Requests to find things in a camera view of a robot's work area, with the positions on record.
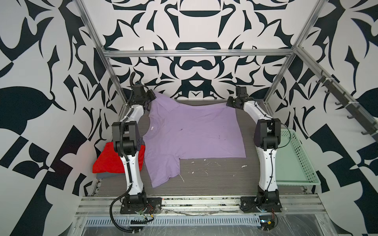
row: folded clothes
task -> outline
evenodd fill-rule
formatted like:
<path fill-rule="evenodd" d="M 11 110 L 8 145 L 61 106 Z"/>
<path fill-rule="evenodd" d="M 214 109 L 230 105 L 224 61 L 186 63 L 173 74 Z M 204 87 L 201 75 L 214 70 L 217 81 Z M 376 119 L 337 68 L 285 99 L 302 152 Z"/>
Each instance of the folded clothes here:
<path fill-rule="evenodd" d="M 138 155 L 139 171 L 142 170 L 145 146 L 142 145 Z M 121 158 L 113 149 L 113 142 L 106 143 L 105 148 L 93 164 L 93 173 L 125 173 Z"/>
<path fill-rule="evenodd" d="M 155 95 L 143 136 L 152 187 L 180 174 L 179 159 L 246 157 L 234 108 L 226 103 L 190 106 Z"/>

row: patterned backdrop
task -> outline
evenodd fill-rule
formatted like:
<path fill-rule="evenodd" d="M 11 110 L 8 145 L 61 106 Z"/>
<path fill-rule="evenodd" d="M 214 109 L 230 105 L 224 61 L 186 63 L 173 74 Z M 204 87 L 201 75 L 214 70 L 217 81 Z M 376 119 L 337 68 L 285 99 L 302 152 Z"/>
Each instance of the patterned backdrop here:
<path fill-rule="evenodd" d="M 0 235 L 59 235 L 121 101 L 71 0 L 0 3 Z"/>
<path fill-rule="evenodd" d="M 107 50 L 291 48 L 316 0 L 85 0 Z M 284 56 L 113 58 L 128 78 L 175 99 L 264 98 Z"/>
<path fill-rule="evenodd" d="M 304 42 L 304 49 L 378 117 L 378 3 L 330 0 Z M 270 105 L 296 130 L 321 186 L 318 193 L 341 233 L 378 233 L 378 143 L 297 57 Z"/>

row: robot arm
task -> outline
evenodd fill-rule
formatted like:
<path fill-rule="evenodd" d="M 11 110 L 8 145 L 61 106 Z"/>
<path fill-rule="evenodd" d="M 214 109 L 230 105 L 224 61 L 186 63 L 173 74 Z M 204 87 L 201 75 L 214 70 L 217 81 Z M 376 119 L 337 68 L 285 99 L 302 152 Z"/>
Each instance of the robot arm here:
<path fill-rule="evenodd" d="M 256 198 L 241 198 L 241 210 L 280 212 L 275 159 L 281 141 L 281 122 L 266 114 L 259 102 L 248 96 L 246 87 L 236 87 L 236 98 L 229 97 L 227 106 L 246 111 L 256 122 L 253 139 L 260 159 L 260 181 Z"/>
<path fill-rule="evenodd" d="M 156 98 L 152 90 L 145 91 L 145 86 L 140 81 L 131 86 L 132 96 L 127 104 L 129 108 L 127 115 L 119 122 L 112 124 L 113 147 L 122 160 L 128 190 L 121 214 L 130 214 L 134 211 L 141 214 L 147 205 L 147 197 L 138 165 L 138 154 L 142 144 L 138 122 L 148 104 Z"/>

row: gray table surface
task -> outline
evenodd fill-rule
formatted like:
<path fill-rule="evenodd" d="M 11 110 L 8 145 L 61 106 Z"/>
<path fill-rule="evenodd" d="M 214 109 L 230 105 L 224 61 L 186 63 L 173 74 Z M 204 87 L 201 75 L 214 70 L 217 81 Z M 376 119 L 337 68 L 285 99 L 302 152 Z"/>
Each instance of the gray table surface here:
<path fill-rule="evenodd" d="M 188 105 L 208 105 L 225 101 L 180 101 Z M 255 122 L 243 110 L 236 109 L 236 118 L 243 137 L 247 158 L 206 158 L 180 160 L 181 176 L 170 178 L 166 183 L 152 188 L 147 168 L 143 164 L 140 172 L 145 191 L 148 195 L 228 195 L 256 194 L 260 179 L 260 162 L 253 143 Z M 146 111 L 141 117 L 138 128 L 144 135 L 150 125 Z M 126 191 L 124 174 L 101 180 L 97 196 L 119 196 Z M 300 194 L 298 186 L 280 186 L 280 194 Z"/>

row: black cable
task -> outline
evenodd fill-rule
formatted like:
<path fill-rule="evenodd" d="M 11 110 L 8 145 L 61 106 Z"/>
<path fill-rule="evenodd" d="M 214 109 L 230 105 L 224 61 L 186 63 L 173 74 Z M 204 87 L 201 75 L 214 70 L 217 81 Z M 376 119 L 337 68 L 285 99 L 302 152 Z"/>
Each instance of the black cable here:
<path fill-rule="evenodd" d="M 134 111 L 134 108 L 132 107 L 131 110 L 130 110 L 130 112 L 127 114 L 126 118 L 121 121 L 121 127 L 119 129 L 119 133 L 120 133 L 120 135 L 119 135 L 120 136 L 119 137 L 119 148 L 121 150 L 121 154 L 125 157 L 125 159 L 127 161 L 126 165 L 127 165 L 127 169 L 128 170 L 130 170 L 130 164 L 129 164 L 129 159 L 128 159 L 128 157 L 125 154 L 125 151 L 123 149 L 123 134 L 124 134 L 124 124 L 129 119 L 128 115 L 132 114 L 133 111 Z M 129 181 L 130 181 L 130 183 L 132 185 L 133 179 L 132 179 L 132 176 L 131 176 L 131 171 L 128 171 L 128 173 L 129 173 Z"/>
<path fill-rule="evenodd" d="M 276 216 L 276 219 L 277 219 L 277 223 L 274 224 L 274 227 L 277 227 L 277 225 L 278 225 L 278 216 L 274 212 L 273 212 L 273 214 Z"/>
<path fill-rule="evenodd" d="M 135 71 L 133 71 L 130 75 L 130 88 L 131 88 L 131 90 L 134 88 L 134 82 L 133 82 L 134 77 L 135 77 Z"/>
<path fill-rule="evenodd" d="M 260 109 L 259 109 L 259 107 L 256 105 L 256 102 L 259 102 L 257 105 L 259 105 L 260 104 L 260 101 L 255 101 L 255 107 L 262 113 L 262 114 L 264 114 L 264 117 L 268 117 L 268 118 L 271 118 L 271 119 L 273 119 L 273 117 L 269 117 L 269 116 L 267 116 L 264 112 L 262 112 Z"/>
<path fill-rule="evenodd" d="M 286 147 L 287 145 L 289 145 L 289 143 L 290 143 L 290 141 L 291 141 L 291 132 L 290 132 L 289 128 L 288 128 L 284 123 L 282 123 L 282 122 L 280 122 L 280 123 L 281 123 L 282 125 L 284 125 L 285 128 L 288 130 L 290 137 L 289 137 L 289 141 L 287 142 L 287 144 L 286 144 L 285 146 L 279 147 L 279 148 L 277 148 L 277 149 L 280 149 L 280 148 Z M 270 151 L 270 163 L 272 164 L 272 174 L 270 175 L 270 181 L 269 181 L 268 187 L 266 188 L 266 191 L 265 191 L 265 193 L 264 193 L 264 196 L 263 196 L 262 200 L 265 199 L 266 193 L 268 192 L 268 189 L 269 189 L 270 183 L 272 182 L 272 179 L 273 179 L 273 160 L 272 160 L 272 153 L 273 153 L 273 150 L 274 150 L 274 149 L 272 149 L 272 151 Z"/>
<path fill-rule="evenodd" d="M 128 106 L 130 105 L 131 97 L 133 96 L 133 92 L 134 92 L 134 90 L 131 89 L 131 92 L 130 92 L 130 98 L 129 98 L 129 100 L 127 101 L 127 105 L 128 105 Z"/>
<path fill-rule="evenodd" d="M 126 195 L 130 192 L 131 187 L 132 187 L 132 184 L 129 186 L 129 188 L 127 189 L 127 191 L 126 191 L 124 194 L 122 194 L 121 196 L 119 196 L 118 198 L 116 198 L 116 199 L 113 200 L 113 202 L 110 204 L 110 208 L 109 208 L 110 220 L 112 221 L 112 223 L 114 224 L 114 226 L 115 226 L 117 229 L 119 229 L 120 231 L 125 232 L 125 233 L 132 233 L 132 232 L 137 233 L 137 232 L 139 232 L 139 231 L 124 229 L 124 228 L 122 228 L 121 226 L 119 226 L 119 225 L 116 223 L 116 221 L 114 220 L 114 217 L 113 217 L 113 204 L 114 204 L 116 201 L 118 201 L 119 199 L 121 199 L 121 198 L 123 198 L 124 196 L 126 196 Z"/>
<path fill-rule="evenodd" d="M 148 222 L 153 221 L 153 216 L 151 215 L 151 219 L 147 221 L 130 221 L 130 223 L 140 223 L 140 224 L 147 224 Z"/>

